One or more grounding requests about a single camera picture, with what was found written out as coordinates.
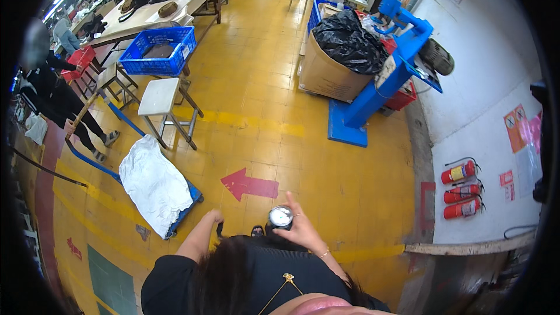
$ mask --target fire extinguisher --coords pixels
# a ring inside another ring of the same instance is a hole
[[[482,200],[473,199],[468,202],[458,203],[456,205],[447,206],[444,209],[444,218],[453,219],[460,216],[467,217],[475,215],[481,208],[486,208]]]
[[[450,203],[464,201],[465,199],[471,199],[474,196],[480,197],[483,190],[484,190],[484,185],[482,185],[482,181],[480,181],[479,179],[478,184],[458,186],[451,190],[445,191],[444,202],[450,204]]]
[[[472,157],[461,158],[451,163],[447,163],[446,165],[460,162],[465,159],[472,159],[472,160],[467,161],[466,164],[458,165],[457,167],[453,167],[441,173],[441,182],[444,184],[449,184],[450,182],[457,181],[476,174],[477,169],[481,170],[477,164],[477,161],[475,161],[474,158]]]

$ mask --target sandal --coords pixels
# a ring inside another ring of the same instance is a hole
[[[115,140],[119,136],[120,136],[120,131],[118,131],[118,130],[111,131],[109,134],[107,134],[107,140],[103,144],[105,145],[105,147],[109,147],[109,146],[111,146],[112,143],[115,142]]]
[[[251,237],[260,237],[260,236],[264,236],[264,230],[262,229],[262,226],[255,225],[251,230]]]
[[[91,153],[94,154],[95,160],[98,161],[99,163],[103,163],[107,159],[107,156],[99,152],[99,150],[97,149],[95,149],[95,151],[92,151]]]

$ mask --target red arrow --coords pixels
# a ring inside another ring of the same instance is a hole
[[[277,181],[247,177],[246,172],[247,168],[243,168],[221,179],[222,184],[238,201],[241,201],[244,193],[271,199],[278,197]]]

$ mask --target gold necklace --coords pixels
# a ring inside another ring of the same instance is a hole
[[[272,298],[270,298],[270,300],[268,301],[268,303],[264,306],[264,308],[262,308],[262,310],[259,312],[259,315],[262,314],[262,312],[267,308],[267,306],[270,304],[270,302],[272,302],[272,300],[276,297],[276,295],[278,294],[278,292],[280,292],[280,290],[282,289],[282,287],[284,287],[284,285],[286,283],[291,283],[301,295],[304,295],[304,293],[302,291],[300,291],[300,289],[298,288],[298,286],[296,286],[295,283],[293,283],[293,275],[292,274],[288,274],[287,272],[282,276],[284,277],[286,280],[284,281],[284,283],[282,284],[282,286],[280,286],[280,288],[278,289],[278,291],[276,291],[276,293],[272,296]]]

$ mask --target yellow floor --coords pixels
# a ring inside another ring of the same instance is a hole
[[[400,255],[402,238],[411,234],[414,222],[414,174],[404,114],[375,114],[367,127],[368,148],[327,140],[328,99],[298,90],[295,74],[312,0],[304,16],[305,0],[294,0],[288,11],[289,1],[230,0],[222,9],[222,24],[209,30],[189,62],[189,93],[205,114],[194,132],[198,151],[170,126],[164,134],[170,145],[165,153],[206,200],[193,208],[175,238],[163,241],[152,232],[143,241],[136,225],[149,225],[122,186],[64,146],[57,172],[90,187],[55,178],[55,254],[65,290],[86,314],[99,313],[96,302],[104,304],[92,291],[88,244],[134,278],[141,313],[140,290],[154,261],[174,253],[202,215],[221,209],[223,234],[247,235],[254,225],[265,224],[268,211],[283,201],[286,191],[294,193],[343,267],[396,310],[409,277],[408,257]],[[195,21],[197,31],[206,19]],[[150,78],[133,78],[141,95]],[[136,110],[132,106],[125,113],[147,131]],[[191,112],[185,105],[175,109],[185,120]],[[122,131],[106,151],[106,165],[118,171],[140,136],[101,101],[92,113],[104,130]],[[79,141],[76,148],[86,152]],[[279,198],[244,195],[238,202],[220,179],[242,168],[251,177],[278,181]],[[69,237],[82,261],[68,247]]]

